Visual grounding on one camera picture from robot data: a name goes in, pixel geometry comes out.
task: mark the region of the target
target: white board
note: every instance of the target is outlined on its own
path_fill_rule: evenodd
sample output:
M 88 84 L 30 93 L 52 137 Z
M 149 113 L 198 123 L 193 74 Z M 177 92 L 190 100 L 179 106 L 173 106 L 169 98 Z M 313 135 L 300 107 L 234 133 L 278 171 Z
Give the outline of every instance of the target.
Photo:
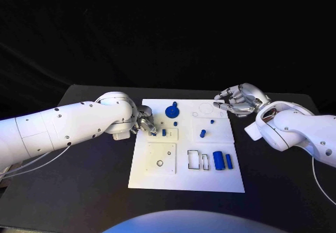
M 180 114 L 170 119 L 164 114 L 164 110 L 174 101 L 177 102 Z M 177 132 L 177 137 L 172 135 L 173 137 L 167 139 L 161 136 L 163 140 L 157 140 L 157 138 L 153 139 L 154 136 L 150 136 L 147 132 L 138 131 L 128 188 L 245 192 L 228 114 L 225 111 L 213 108 L 212 103 L 213 100 L 143 100 L 143 105 L 147 105 L 153 110 L 156 127 L 160 130 L 177 129 L 177 131 L 170 130 L 170 132 Z M 198 127 L 209 130 L 209 134 L 205 135 L 208 141 L 199 142 L 195 136 L 199 131 Z M 156 143 L 173 143 L 176 145 L 176 164 L 172 173 L 149 172 L 146 170 L 149 144 Z M 198 150 L 199 152 L 199 169 L 189 169 L 189 150 Z M 222 151 L 223 156 L 231 154 L 234 169 L 228 169 L 226 164 L 225 170 L 215 169 L 215 151 Z M 203 154 L 208 155 L 209 170 L 203 170 Z

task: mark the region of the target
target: circular hole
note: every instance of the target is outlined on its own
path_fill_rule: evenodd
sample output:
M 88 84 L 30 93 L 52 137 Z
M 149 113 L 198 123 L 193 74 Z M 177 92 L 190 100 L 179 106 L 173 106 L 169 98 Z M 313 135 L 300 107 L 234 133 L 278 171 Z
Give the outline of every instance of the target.
M 326 155 L 332 155 L 333 151 L 330 149 L 326 150 Z
M 159 160 L 156 164 L 157 164 L 157 166 L 161 166 L 163 165 L 163 161 Z

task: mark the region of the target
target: white cable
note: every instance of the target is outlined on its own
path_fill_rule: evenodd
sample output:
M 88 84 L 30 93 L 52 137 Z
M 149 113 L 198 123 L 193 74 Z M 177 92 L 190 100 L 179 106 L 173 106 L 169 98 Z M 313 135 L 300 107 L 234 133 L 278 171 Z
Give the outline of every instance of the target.
M 327 199 L 330 200 L 330 202 L 336 205 L 335 201 L 332 200 L 332 198 L 327 196 L 326 192 L 323 191 L 322 187 L 320 187 L 320 183 L 317 181 L 317 178 L 316 178 L 316 174 L 314 174 L 314 166 L 313 166 L 313 177 L 314 177 L 314 181 L 319 185 L 319 188 L 320 188 L 320 191 L 323 192 L 323 194 L 326 195 Z
M 20 169 L 23 169 L 27 165 L 33 164 L 39 159 L 42 159 L 49 153 L 50 153 L 50 152 L 45 153 L 45 154 L 43 154 L 37 159 L 35 159 L 30 163 L 27 163 L 26 165 L 23 165 L 23 166 L 19 167 L 19 168 L 10 170 L 9 172 L 0 174 L 0 176 L 6 176 L 9 173 L 12 173 L 12 172 L 14 172 L 14 171 L 17 171 L 17 170 L 20 170 Z
M 22 174 L 24 174 L 24 173 L 27 173 L 27 172 L 30 172 L 30 171 L 33 171 L 33 170 L 42 168 L 45 165 L 48 165 L 48 164 L 63 154 L 63 152 L 62 152 L 49 162 L 46 162 L 46 163 L 45 163 L 43 165 L 40 165 L 39 167 L 33 168 L 32 170 L 27 170 L 27 171 L 22 172 L 22 173 L 17 173 L 17 174 L 14 174 L 14 175 L 12 175 L 12 176 L 6 176 L 6 177 L 3 177 L 3 179 L 10 178 L 10 177 L 17 176 L 17 175 L 22 175 Z

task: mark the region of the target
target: black table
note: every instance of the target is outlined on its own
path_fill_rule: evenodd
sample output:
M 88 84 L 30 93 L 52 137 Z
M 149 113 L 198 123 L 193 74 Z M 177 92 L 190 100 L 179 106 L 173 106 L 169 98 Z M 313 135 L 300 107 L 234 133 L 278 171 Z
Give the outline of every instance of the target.
M 74 85 L 59 105 L 95 100 L 123 91 L 136 104 L 143 99 L 212 99 L 218 91 Z M 316 114 L 307 95 L 273 94 Z M 0 225 L 48 232 L 101 232 L 143 214 L 193 209 L 231 214 L 288 232 L 336 232 L 336 206 L 314 183 L 311 157 L 297 147 L 274 150 L 254 142 L 244 127 L 254 121 L 229 114 L 245 193 L 128 189 L 136 136 L 114 141 L 104 133 L 69 148 L 42 169 L 17 176 L 0 199 Z M 59 154 L 43 158 L 36 166 Z M 336 169 L 316 161 L 324 191 L 336 200 Z

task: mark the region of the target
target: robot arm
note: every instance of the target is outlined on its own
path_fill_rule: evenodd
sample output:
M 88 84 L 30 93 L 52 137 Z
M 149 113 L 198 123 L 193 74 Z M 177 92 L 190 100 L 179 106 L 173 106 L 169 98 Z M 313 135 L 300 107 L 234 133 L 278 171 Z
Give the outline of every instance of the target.
M 245 128 L 252 140 L 262 137 L 280 151 L 298 146 L 316 160 L 336 167 L 336 116 L 314 116 L 298 104 L 271 102 L 262 91 L 248 83 L 235 87 L 238 91 L 223 91 L 232 95 L 229 104 L 215 102 L 213 106 L 238 117 L 257 113 L 255 122 Z
M 147 106 L 137 109 L 121 92 L 105 93 L 95 102 L 75 103 L 1 120 L 0 169 L 98 137 L 104 132 L 121 140 L 138 129 L 156 133 L 151 109 Z

